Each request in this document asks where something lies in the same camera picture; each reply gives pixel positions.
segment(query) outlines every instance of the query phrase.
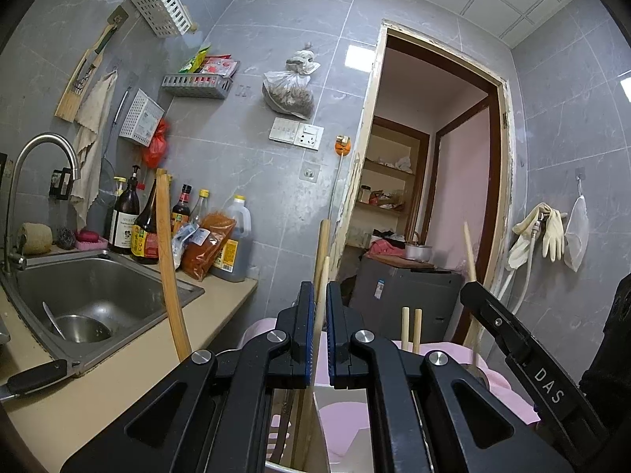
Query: gray marble tile wall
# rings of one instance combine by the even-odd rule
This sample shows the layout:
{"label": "gray marble tile wall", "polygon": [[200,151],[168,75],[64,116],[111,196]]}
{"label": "gray marble tile wall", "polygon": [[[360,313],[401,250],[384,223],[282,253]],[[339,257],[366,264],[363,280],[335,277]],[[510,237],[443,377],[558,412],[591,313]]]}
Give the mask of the gray marble tile wall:
{"label": "gray marble tile wall", "polygon": [[[179,173],[177,184],[208,186],[217,206],[242,194],[252,213],[259,286],[222,333],[221,344],[215,343],[218,348],[233,346],[253,321],[275,317],[295,299],[300,281],[312,278],[319,223],[327,216],[338,169],[334,140],[340,134],[356,137],[368,84],[367,72],[346,66],[346,54],[351,45],[374,50],[383,19],[447,43],[509,81],[520,177],[515,201],[523,212],[525,121],[512,55],[498,39],[425,0],[235,0],[207,39],[214,52],[241,61],[233,90],[225,101],[174,99],[168,111],[174,147],[165,162]],[[306,43],[322,64],[310,83],[317,101],[310,122],[324,127],[317,152],[270,141],[277,114],[261,96],[261,75],[283,70],[285,59]],[[238,95],[239,86],[247,88],[245,97]],[[307,163],[319,168],[317,183],[299,179]]]}
{"label": "gray marble tile wall", "polygon": [[[526,115],[528,208],[570,212],[582,183],[588,248],[578,273],[535,250],[518,317],[578,380],[602,340],[620,279],[631,268],[631,48],[598,0],[574,0],[512,50]],[[521,293],[524,272],[513,289]],[[489,364],[505,368],[494,349]]]}
{"label": "gray marble tile wall", "polygon": [[[15,160],[30,138],[45,131],[64,135],[72,142],[76,126],[53,114],[81,55],[99,38],[107,16],[117,5],[122,3],[129,18],[106,46],[95,79],[117,67],[119,78],[113,107],[127,86],[132,86],[133,95],[141,88],[166,109],[171,98],[159,91],[163,74],[177,72],[231,1],[182,0],[199,30],[160,39],[129,0],[36,0],[0,55],[0,151]],[[128,177],[135,156],[136,150],[129,142],[112,138],[107,157],[120,175]],[[40,146],[30,154],[18,186],[16,225],[23,221],[44,222],[53,227],[66,222],[75,225],[72,207],[47,197],[52,170],[65,165],[61,150],[51,145]],[[1,225],[8,184],[7,179],[3,180]],[[103,218],[104,214],[91,212],[88,223],[101,231]]]}

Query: jar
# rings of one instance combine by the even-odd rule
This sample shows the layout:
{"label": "jar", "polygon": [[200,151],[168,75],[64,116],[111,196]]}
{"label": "jar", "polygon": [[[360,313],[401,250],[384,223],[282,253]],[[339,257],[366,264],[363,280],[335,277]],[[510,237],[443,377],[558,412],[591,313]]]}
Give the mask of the jar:
{"label": "jar", "polygon": [[370,186],[368,186],[367,184],[362,184],[362,186],[359,187],[359,192],[357,194],[357,200],[359,202],[363,202],[365,204],[368,204],[368,201],[370,200]]}

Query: dark brown bottle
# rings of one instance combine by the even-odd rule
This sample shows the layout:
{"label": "dark brown bottle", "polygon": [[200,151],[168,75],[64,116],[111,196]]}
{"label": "dark brown bottle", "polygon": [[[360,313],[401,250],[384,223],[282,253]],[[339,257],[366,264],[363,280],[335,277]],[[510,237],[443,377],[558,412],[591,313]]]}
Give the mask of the dark brown bottle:
{"label": "dark brown bottle", "polygon": [[114,204],[108,236],[109,248],[120,254],[131,254],[131,228],[140,213],[140,202],[136,193],[140,166],[134,165],[133,168],[134,173],[127,182],[127,188]]}
{"label": "dark brown bottle", "polygon": [[190,218],[189,196],[192,187],[190,184],[182,185],[180,200],[171,210],[171,236],[175,236],[178,229],[182,227]]}
{"label": "dark brown bottle", "polygon": [[156,180],[143,212],[131,228],[131,255],[139,263],[158,263],[158,227],[156,220]]}

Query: stainless steel sink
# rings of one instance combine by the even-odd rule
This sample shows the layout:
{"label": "stainless steel sink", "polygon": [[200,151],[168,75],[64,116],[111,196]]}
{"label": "stainless steel sink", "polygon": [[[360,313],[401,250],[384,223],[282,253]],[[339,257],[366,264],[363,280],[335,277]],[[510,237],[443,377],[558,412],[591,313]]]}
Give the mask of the stainless steel sink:
{"label": "stainless steel sink", "polygon": [[[26,269],[0,282],[34,336],[55,359],[83,373],[166,317],[160,273],[110,251],[72,252],[29,259]],[[204,289],[178,281],[182,307]],[[83,315],[101,322],[111,338],[97,343],[65,341],[42,307],[55,317]]]}

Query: knife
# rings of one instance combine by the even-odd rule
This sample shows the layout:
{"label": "knife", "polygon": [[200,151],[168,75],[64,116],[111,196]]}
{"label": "knife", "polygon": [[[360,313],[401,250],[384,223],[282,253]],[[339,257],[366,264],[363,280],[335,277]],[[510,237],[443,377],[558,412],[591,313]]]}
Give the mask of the knife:
{"label": "knife", "polygon": [[49,363],[29,368],[9,377],[6,384],[0,386],[0,402],[11,400],[27,393],[40,390],[70,377],[73,372],[65,359],[56,359]]}

